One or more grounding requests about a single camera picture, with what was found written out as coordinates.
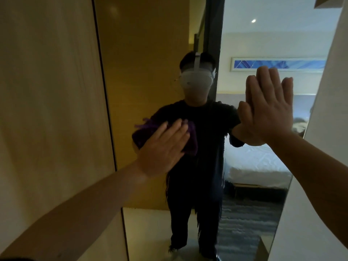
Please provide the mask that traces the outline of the person's left hand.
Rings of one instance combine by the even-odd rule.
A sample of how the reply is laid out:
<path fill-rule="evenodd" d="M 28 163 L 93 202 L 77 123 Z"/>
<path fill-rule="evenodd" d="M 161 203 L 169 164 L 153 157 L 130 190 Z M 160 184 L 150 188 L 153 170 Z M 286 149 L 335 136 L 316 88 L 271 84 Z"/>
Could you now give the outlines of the person's left hand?
<path fill-rule="evenodd" d="M 152 177 L 169 172 L 183 155 L 182 150 L 168 150 L 152 143 L 151 136 L 138 152 L 136 164 L 143 174 Z"/>

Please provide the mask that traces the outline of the person's right hand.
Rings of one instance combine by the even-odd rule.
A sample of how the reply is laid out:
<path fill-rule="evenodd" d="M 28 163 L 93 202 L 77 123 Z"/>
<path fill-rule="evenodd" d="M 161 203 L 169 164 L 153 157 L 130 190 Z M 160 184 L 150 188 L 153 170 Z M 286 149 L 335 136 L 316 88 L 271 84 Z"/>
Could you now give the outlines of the person's right hand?
<path fill-rule="evenodd" d="M 270 144 L 292 132 L 293 78 L 280 79 L 276 68 L 261 66 L 246 80 L 246 101 L 254 105 L 254 128 L 240 123 L 232 130 L 251 146 Z"/>

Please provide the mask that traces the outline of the purple cleaning cloth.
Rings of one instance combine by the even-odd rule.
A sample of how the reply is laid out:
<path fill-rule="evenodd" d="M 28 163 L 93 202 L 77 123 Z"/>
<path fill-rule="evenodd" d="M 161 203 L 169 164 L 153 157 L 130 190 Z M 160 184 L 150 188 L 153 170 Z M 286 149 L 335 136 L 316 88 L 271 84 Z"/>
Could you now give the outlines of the purple cleaning cloth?
<path fill-rule="evenodd" d="M 138 149 L 141 149 L 146 141 L 157 131 L 163 122 L 154 119 L 144 119 L 145 123 L 136 125 L 136 131 L 132 134 L 132 140 Z M 197 134 L 194 122 L 187 121 L 190 138 L 183 148 L 182 152 L 187 155 L 195 156 L 198 152 Z"/>

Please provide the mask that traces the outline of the person's right forearm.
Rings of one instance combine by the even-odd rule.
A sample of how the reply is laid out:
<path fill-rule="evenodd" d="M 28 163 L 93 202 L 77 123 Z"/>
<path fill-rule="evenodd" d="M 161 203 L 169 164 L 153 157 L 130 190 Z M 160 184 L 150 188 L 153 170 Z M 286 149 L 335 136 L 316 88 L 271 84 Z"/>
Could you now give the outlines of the person's right forearm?
<path fill-rule="evenodd" d="M 295 176 L 314 210 L 348 249 L 348 166 L 293 132 L 266 143 Z"/>

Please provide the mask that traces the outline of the person's left forearm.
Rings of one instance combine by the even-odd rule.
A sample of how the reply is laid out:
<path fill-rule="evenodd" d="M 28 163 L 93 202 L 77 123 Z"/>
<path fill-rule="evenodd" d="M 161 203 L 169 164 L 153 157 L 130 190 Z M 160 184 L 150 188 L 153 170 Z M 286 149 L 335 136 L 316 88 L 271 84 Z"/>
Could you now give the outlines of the person's left forearm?
<path fill-rule="evenodd" d="M 0 261 L 77 261 L 152 172 L 136 161 L 84 189 L 25 230 Z"/>

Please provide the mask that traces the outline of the light wooden wardrobe panel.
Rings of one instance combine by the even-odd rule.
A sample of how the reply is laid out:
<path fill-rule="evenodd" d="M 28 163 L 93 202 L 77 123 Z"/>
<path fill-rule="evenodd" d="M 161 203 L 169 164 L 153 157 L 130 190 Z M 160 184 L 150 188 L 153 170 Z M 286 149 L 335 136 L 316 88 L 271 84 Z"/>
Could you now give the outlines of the light wooden wardrobe panel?
<path fill-rule="evenodd" d="M 114 172 L 92 0 L 0 0 L 0 253 Z"/>

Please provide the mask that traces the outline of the large wall mirror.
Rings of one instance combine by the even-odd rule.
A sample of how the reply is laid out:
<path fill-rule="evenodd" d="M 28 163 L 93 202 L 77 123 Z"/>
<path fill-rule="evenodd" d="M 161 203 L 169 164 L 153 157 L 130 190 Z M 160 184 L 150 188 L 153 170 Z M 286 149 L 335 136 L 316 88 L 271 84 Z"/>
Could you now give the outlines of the large wall mirror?
<path fill-rule="evenodd" d="M 294 78 L 303 137 L 341 8 L 316 0 L 94 0 L 117 169 L 143 118 L 194 122 L 198 153 L 121 211 L 129 261 L 256 261 L 272 244 L 292 174 L 232 133 L 260 66 Z"/>

